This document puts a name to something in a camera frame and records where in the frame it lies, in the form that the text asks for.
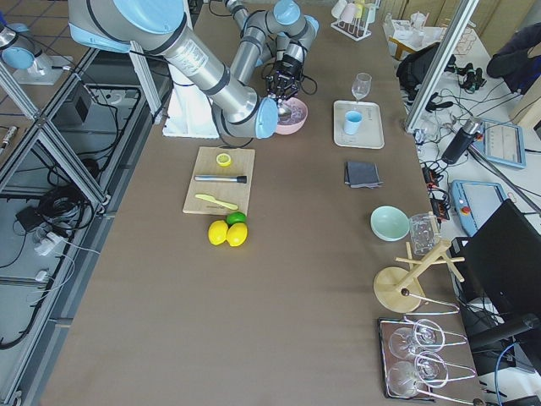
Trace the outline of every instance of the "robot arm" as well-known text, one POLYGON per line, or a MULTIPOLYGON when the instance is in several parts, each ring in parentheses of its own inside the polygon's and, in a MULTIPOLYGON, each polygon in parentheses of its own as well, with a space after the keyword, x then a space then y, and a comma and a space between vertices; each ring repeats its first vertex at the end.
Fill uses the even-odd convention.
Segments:
MULTIPOLYGON (((130 42, 136 41, 149 54, 162 55, 214 102, 219 130, 237 137, 267 138, 276 130, 276 95, 281 92, 273 88, 270 97, 261 98, 245 85, 258 60, 271 53, 265 45, 267 35, 285 32, 290 41, 283 65, 293 58, 302 67, 317 31, 315 20, 309 24, 292 0, 281 0, 272 12, 252 16, 238 0, 230 0, 227 6, 243 27, 243 39, 229 69, 186 25, 181 1, 69 0, 68 5, 71 35, 77 42, 129 52, 130 42)), ((280 69, 290 74, 282 65, 280 69)))
POLYGON ((295 96, 306 55, 317 35, 317 21, 302 15, 293 0, 281 0, 271 11, 252 15, 248 15, 239 0, 225 0, 225 4, 243 30, 232 73, 241 81, 248 79, 256 66, 254 62, 264 62, 261 58, 264 50, 261 48, 267 37, 276 34, 276 61, 266 77, 267 94, 278 104, 295 96))

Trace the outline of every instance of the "tiled floor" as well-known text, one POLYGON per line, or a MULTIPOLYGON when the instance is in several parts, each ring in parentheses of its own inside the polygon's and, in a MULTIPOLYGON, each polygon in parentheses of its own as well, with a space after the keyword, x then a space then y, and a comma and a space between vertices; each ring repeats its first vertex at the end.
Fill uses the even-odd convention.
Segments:
MULTIPOLYGON (((22 23, 30 29, 34 40, 49 56, 68 55, 78 61, 86 52, 71 39, 68 27, 68 2, 48 0, 2 0, 0 11, 8 24, 22 23)), ((23 86, 23 90, 38 106, 44 107, 53 93, 50 86, 23 86)), ((20 110, 0 89, 0 116, 19 116, 20 110)))

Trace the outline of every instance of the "person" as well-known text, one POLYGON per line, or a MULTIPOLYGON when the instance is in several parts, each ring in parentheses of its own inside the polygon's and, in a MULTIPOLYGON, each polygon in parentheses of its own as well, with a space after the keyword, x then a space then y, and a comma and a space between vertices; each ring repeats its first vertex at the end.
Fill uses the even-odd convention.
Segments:
POLYGON ((518 32, 490 59, 487 75, 525 94, 541 75, 541 23, 518 32))

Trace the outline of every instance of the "black monitor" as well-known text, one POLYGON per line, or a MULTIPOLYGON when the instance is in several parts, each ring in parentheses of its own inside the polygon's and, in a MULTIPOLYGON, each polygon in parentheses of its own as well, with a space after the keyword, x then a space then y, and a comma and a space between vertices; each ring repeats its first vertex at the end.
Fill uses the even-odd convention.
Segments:
POLYGON ((491 333, 495 340, 502 338, 502 332, 515 336, 541 373, 541 235, 505 200, 472 236, 464 256, 467 268, 505 321, 486 332, 484 339, 491 333))

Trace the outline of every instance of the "gray napkin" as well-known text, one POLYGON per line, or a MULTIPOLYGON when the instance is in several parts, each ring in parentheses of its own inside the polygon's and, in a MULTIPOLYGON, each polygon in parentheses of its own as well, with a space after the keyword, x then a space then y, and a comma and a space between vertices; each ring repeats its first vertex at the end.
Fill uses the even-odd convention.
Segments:
POLYGON ((344 183, 350 188, 379 188, 383 182, 380 181, 378 168, 371 162, 346 163, 344 172, 344 183))

